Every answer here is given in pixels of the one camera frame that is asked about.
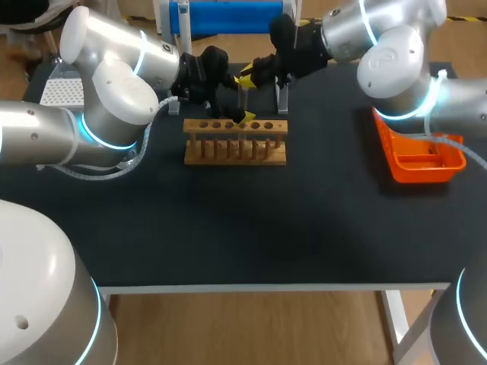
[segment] glowing blue ring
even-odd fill
[[[417,109],[413,110],[410,113],[403,114],[401,116],[387,116],[386,114],[381,113],[376,108],[375,111],[377,112],[377,114],[379,114],[379,116],[387,120],[404,120],[404,119],[411,118],[413,116],[426,115],[429,112],[431,112],[431,110],[434,108],[434,105],[438,100],[438,94],[440,88],[439,81],[440,78],[438,78],[436,81],[433,78],[431,78],[428,94],[426,95],[422,104]]]
[[[142,62],[144,61],[145,56],[145,43],[147,42],[147,36],[142,31],[140,31],[140,36],[142,37],[142,45],[140,48],[140,55],[138,56],[137,65],[135,65],[134,68],[134,75],[138,74],[138,70],[140,70],[140,66],[142,66]]]
[[[364,22],[365,29],[367,30],[368,36],[371,38],[372,43],[374,46],[377,44],[377,38],[374,35],[374,32],[372,32],[371,28],[371,23],[368,20],[368,15],[367,12],[365,11],[365,0],[358,0],[358,4],[360,5],[360,12],[362,14],[362,21]]]
[[[458,308],[458,315],[460,316],[460,321],[462,322],[463,329],[465,329],[466,334],[469,336],[471,342],[479,351],[479,353],[487,360],[487,352],[482,348],[480,343],[477,341],[475,336],[473,335],[472,331],[470,331],[469,325],[466,324],[465,316],[463,315],[462,306],[460,305],[460,283],[462,281],[463,273],[465,272],[465,268],[462,270],[460,277],[458,278],[457,283],[457,308]]]
[[[100,328],[100,317],[101,317],[101,299],[100,299],[100,292],[98,291],[97,285],[93,281],[94,289],[97,292],[97,299],[98,299],[98,315],[97,315],[97,323],[94,325],[94,330],[93,334],[91,335],[90,341],[88,342],[88,346],[84,349],[83,354],[79,357],[78,361],[75,362],[75,365],[80,365],[83,360],[86,358],[86,355],[88,355],[88,352],[91,349],[91,346],[93,346],[94,339],[97,337],[98,329]]]
[[[130,146],[114,146],[113,144],[106,143],[105,141],[102,141],[99,139],[96,135],[93,134],[93,132],[88,128],[86,125],[86,122],[84,121],[84,113],[81,115],[81,123],[83,123],[83,128],[86,129],[86,132],[92,137],[96,142],[99,144],[102,144],[105,147],[112,148],[113,150],[129,150],[130,148],[134,147],[137,141],[132,143]]]

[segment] black tabletop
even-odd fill
[[[485,245],[487,176],[469,163],[446,185],[394,183],[355,73],[330,66],[291,84],[286,167],[185,166],[183,118],[205,117],[186,106],[158,115],[127,176],[2,167],[0,198],[55,221],[100,286],[451,281]],[[48,75],[25,100],[39,101]],[[272,88],[250,92],[249,109],[279,119],[272,101]]]

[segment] white cable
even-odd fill
[[[438,92],[440,90],[440,85],[443,80],[447,78],[447,70],[440,70],[438,72]],[[434,108],[431,109],[426,115],[425,115],[425,135],[424,136],[419,136],[415,137],[415,139],[420,139],[423,141],[430,141],[433,143],[442,143],[442,144],[448,144],[451,147],[454,147],[460,151],[462,151],[464,154],[466,154],[468,157],[470,157],[472,160],[477,162],[481,167],[483,167],[485,170],[487,170],[487,161],[485,161],[483,158],[481,158],[476,152],[472,151],[470,148],[467,146],[452,141],[448,137],[435,137],[431,135],[431,126],[430,126],[430,121],[431,121],[431,114],[433,113]]]
[[[481,158],[476,152],[472,151],[470,148],[467,146],[452,141],[451,139],[447,137],[434,137],[432,135],[430,136],[422,136],[422,137],[416,137],[417,139],[421,139],[423,141],[430,141],[433,143],[442,143],[442,144],[448,144],[451,147],[455,147],[459,150],[461,150],[464,154],[466,154],[468,157],[470,157],[472,160],[477,162],[481,167],[483,167],[485,170],[487,170],[487,161],[485,161],[483,158]]]
[[[178,97],[167,97],[166,99],[162,100],[159,103],[158,110],[161,110],[162,108],[164,108],[171,101],[178,101]],[[142,161],[142,158],[144,158],[145,152],[147,151],[147,145],[149,142],[149,134],[151,132],[151,126],[152,126],[152,123],[150,123],[147,126],[147,128],[145,129],[144,139],[142,141],[142,146],[140,147],[140,152],[138,153],[137,157],[134,158],[130,167],[127,167],[124,170],[120,170],[116,173],[111,173],[108,175],[92,176],[92,175],[86,175],[84,173],[76,173],[73,170],[70,170],[66,167],[59,166],[59,165],[48,165],[48,166],[51,166],[54,169],[61,171],[62,173],[65,173],[66,175],[69,175],[69,176],[74,177],[76,179],[87,180],[87,181],[104,181],[104,180],[115,179],[116,177],[126,175],[130,171],[134,170],[138,166],[138,164]]]
[[[159,103],[159,110],[161,110],[162,108],[164,108],[171,101],[178,101],[178,100],[179,100],[179,97],[167,97],[166,99],[162,100]]]

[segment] orange basket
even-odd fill
[[[446,144],[403,137],[387,127],[374,110],[374,119],[390,171],[398,183],[446,183],[466,166],[463,152]],[[448,135],[463,143],[463,137]]]

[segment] table leg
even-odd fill
[[[110,298],[112,297],[112,294],[102,294],[103,300],[105,300],[105,303],[109,306],[110,305]]]
[[[409,328],[399,290],[382,292],[387,324],[394,347],[395,365],[413,365],[414,361],[428,350],[429,320],[440,297],[441,292],[437,292]]]

